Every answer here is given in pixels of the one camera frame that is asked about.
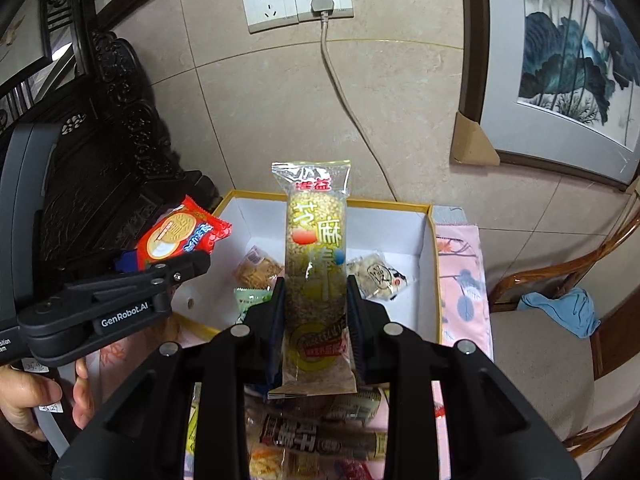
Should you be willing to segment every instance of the wall tile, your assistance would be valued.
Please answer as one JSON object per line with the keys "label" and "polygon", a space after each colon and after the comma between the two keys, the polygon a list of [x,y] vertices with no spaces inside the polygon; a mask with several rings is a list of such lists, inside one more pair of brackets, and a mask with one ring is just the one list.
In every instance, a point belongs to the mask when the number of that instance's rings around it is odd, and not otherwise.
{"label": "wall tile", "polygon": [[172,148],[180,155],[180,165],[206,174],[220,194],[232,189],[196,71],[165,79],[152,89],[158,114],[171,134]]}
{"label": "wall tile", "polygon": [[507,273],[568,262],[590,253],[604,238],[602,235],[533,233]]}
{"label": "wall tile", "polygon": [[[459,50],[339,41],[329,51],[401,200],[462,206],[469,221],[482,228],[534,229],[559,176],[514,166],[449,164],[462,72]],[[338,102],[317,44],[222,60],[198,72],[237,187],[277,189],[268,175],[272,160],[350,158],[355,195],[390,197]]]}
{"label": "wall tile", "polygon": [[151,84],[193,68],[180,0],[150,0],[113,31],[133,46]]}
{"label": "wall tile", "polygon": [[530,236],[528,231],[480,229],[480,249],[487,292],[500,281]]}
{"label": "wall tile", "polygon": [[610,187],[564,176],[536,231],[608,234],[628,199]]}
{"label": "wall tile", "polygon": [[[318,22],[249,34],[242,0],[182,0],[196,66],[264,48],[319,41]],[[353,0],[331,39],[412,40],[462,48],[462,0]]]}

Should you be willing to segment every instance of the cardboard corner protector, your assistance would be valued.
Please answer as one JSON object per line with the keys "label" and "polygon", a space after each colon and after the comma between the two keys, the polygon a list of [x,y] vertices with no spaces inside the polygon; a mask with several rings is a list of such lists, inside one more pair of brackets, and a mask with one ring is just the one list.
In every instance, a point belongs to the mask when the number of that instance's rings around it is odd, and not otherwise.
{"label": "cardboard corner protector", "polygon": [[460,164],[498,166],[500,157],[480,124],[456,112],[451,156]]}

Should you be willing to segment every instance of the human hand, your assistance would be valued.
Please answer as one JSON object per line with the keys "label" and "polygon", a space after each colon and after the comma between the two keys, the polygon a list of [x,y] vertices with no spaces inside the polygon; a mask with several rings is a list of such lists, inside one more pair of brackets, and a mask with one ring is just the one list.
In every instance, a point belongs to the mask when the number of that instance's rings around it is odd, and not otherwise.
{"label": "human hand", "polygon": [[[76,384],[73,397],[73,420],[81,430],[94,416],[94,401],[89,388],[89,373],[84,358],[76,361]],[[45,442],[46,437],[38,427],[31,408],[48,406],[62,398],[62,389],[56,381],[38,374],[0,367],[0,411],[17,430]]]}
{"label": "human hand", "polygon": [[56,381],[46,377],[14,370],[9,365],[0,367],[0,411],[17,430],[45,442],[31,408],[48,406],[62,398],[62,389]]}

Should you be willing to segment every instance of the picture frame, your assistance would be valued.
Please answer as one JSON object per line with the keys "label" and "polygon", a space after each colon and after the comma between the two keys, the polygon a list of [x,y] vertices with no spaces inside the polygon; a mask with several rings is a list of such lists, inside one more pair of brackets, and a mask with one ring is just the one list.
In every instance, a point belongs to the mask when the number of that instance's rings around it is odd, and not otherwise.
{"label": "picture frame", "polygon": [[619,189],[635,179],[640,47],[619,3],[464,0],[459,112],[501,162]]}
{"label": "picture frame", "polygon": [[47,0],[25,0],[0,38],[0,96],[49,65]]}

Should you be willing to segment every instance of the lotus painting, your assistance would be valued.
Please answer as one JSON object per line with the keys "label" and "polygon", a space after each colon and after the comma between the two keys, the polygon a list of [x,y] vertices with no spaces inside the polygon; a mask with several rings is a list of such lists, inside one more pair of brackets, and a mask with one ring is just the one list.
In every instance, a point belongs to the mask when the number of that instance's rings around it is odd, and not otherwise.
{"label": "lotus painting", "polygon": [[611,0],[524,0],[518,102],[561,114],[634,150],[640,48]]}

